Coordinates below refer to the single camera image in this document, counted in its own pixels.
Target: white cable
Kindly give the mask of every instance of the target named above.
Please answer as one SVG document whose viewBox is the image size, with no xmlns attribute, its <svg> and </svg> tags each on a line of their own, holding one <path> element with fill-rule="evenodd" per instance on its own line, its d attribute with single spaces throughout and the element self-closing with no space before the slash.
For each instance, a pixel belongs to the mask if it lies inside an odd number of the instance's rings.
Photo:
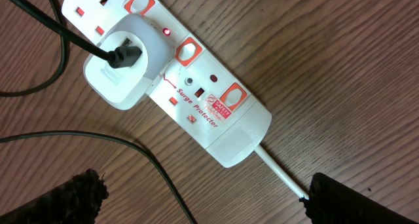
<svg viewBox="0 0 419 224">
<path fill-rule="evenodd" d="M 255 149 L 256 154 L 260 156 L 262 160 L 272 169 L 276 175 L 300 198 L 308 199 L 308 195 L 305 191 L 299 187 L 295 181 L 293 181 L 287 173 L 272 159 L 271 156 L 262 148 L 261 145 L 258 145 Z"/>
</svg>

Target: red printed line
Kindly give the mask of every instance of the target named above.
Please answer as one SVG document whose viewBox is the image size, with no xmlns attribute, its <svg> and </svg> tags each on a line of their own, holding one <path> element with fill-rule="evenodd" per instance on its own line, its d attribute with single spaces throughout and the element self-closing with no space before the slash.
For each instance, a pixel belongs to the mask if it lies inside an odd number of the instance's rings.
<svg viewBox="0 0 419 224">
<path fill-rule="evenodd" d="M 169 80 L 166 79 L 166 75 L 164 73 L 163 73 L 163 80 L 165 80 L 168 83 L 170 83 L 176 89 L 176 86 L 173 83 L 171 83 Z"/>
</svg>

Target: brown wooden surface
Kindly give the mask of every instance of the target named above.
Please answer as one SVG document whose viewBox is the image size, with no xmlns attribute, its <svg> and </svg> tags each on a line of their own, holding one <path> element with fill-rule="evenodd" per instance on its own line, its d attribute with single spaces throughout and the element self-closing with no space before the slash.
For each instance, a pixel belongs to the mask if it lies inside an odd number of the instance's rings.
<svg viewBox="0 0 419 224">
<path fill-rule="evenodd" d="M 47 0 L 30 1 L 52 15 Z M 419 0 L 162 1 L 266 105 L 263 145 L 298 182 L 323 172 L 419 221 Z M 7 0 L 0 10 L 1 90 L 39 84 L 60 39 Z M 199 223 L 310 222 L 257 155 L 225 169 L 150 99 L 113 109 L 83 77 L 87 56 L 72 45 L 57 83 L 0 98 L 0 136 L 87 130 L 141 142 Z M 109 186 L 98 223 L 187 223 L 147 159 L 69 136 L 0 146 L 0 214 L 87 168 Z"/>
</svg>

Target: electrical outlet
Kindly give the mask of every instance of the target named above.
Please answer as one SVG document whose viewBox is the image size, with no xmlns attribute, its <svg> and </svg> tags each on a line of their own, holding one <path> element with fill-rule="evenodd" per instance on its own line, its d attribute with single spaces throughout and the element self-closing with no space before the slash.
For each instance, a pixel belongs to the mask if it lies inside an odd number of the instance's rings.
<svg viewBox="0 0 419 224">
<path fill-rule="evenodd" d="M 138 90 L 138 93 L 132 90 L 134 88 L 119 89 L 126 93 L 120 100 L 129 98 L 129 105 L 134 105 L 141 101 L 139 94 L 145 91 L 224 167 L 244 160 L 263 139 L 272 115 L 159 0 L 64 0 L 63 13 L 97 45 L 128 14 L 143 16 L 161 35 L 159 38 L 172 45 L 174 57 L 147 90 Z M 98 27 L 103 30 L 102 35 L 99 35 Z M 152 41 L 148 35 L 140 39 Z M 151 53 L 147 48 L 143 52 Z M 149 60 L 155 58 L 158 56 L 148 56 Z M 162 66 L 149 63 L 146 72 L 154 67 Z M 91 76 L 97 84 L 111 85 L 112 79 Z M 133 81 L 129 75 L 118 80 L 122 84 Z M 109 102 L 104 93 L 98 93 Z M 115 102 L 109 103 L 120 109 L 129 108 L 126 104 L 119 107 Z"/>
</svg>

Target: power cord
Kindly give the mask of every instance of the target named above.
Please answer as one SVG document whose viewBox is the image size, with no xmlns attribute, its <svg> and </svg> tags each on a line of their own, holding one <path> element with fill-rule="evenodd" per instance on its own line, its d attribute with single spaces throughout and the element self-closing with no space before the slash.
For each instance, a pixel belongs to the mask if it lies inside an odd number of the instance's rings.
<svg viewBox="0 0 419 224">
<path fill-rule="evenodd" d="M 169 175 L 166 173 L 163 166 L 159 163 L 156 157 L 151 153 L 151 151 L 141 148 L 140 146 L 132 142 L 129 142 L 127 140 L 117 138 L 114 136 L 108 136 L 105 134 L 99 134 L 99 133 L 94 133 L 94 132 L 83 132 L 83 131 L 76 131 L 76 130 L 53 130 L 53 131 L 45 131 L 45 132 L 31 132 L 31 133 L 26 133 L 26 134 L 9 136 L 6 138 L 0 138 L 0 143 L 6 143 L 6 142 L 11 142 L 11 141 L 16 141 L 16 140 L 24 140 L 24 139 L 29 139 L 29 138 L 37 138 L 41 136 L 87 136 L 91 138 L 99 138 L 102 140 L 117 142 L 131 149 L 135 149 L 137 152 L 140 152 L 142 155 L 148 158 L 151 164 L 153 164 L 154 167 L 157 169 L 157 171 L 160 173 L 160 175 L 162 175 L 164 181 L 166 181 L 166 183 L 168 184 L 170 191 L 175 196 L 176 200 L 178 201 L 180 207 L 182 208 L 183 212 L 187 216 L 190 223 L 193 223 L 193 224 L 197 223 L 191 211 L 188 209 L 188 206 L 186 205 L 185 201 L 182 199 L 182 196 L 179 194 L 179 191 L 177 191 Z"/>
<path fill-rule="evenodd" d="M 65 26 L 64 19 L 61 15 L 61 12 L 59 11 L 60 5 L 58 3 L 58 0 L 49 0 L 49 1 L 52 7 L 52 11 L 54 11 L 55 19 L 57 20 L 59 24 L 61 24 L 62 26 Z M 58 64 L 58 67 L 55 73 L 44 83 L 41 83 L 40 85 L 27 89 L 27 90 L 23 90 L 19 92 L 0 91 L 0 97 L 27 96 L 27 95 L 30 95 L 32 93 L 35 93 L 35 92 L 38 92 L 40 90 L 47 88 L 52 83 L 55 83 L 55 81 L 57 81 L 57 79 L 60 78 L 60 76 L 64 73 L 64 70 L 68 61 L 68 56 L 69 56 L 69 41 L 67 41 L 64 37 L 61 36 L 61 60 L 60 60 L 60 63 Z"/>
</svg>

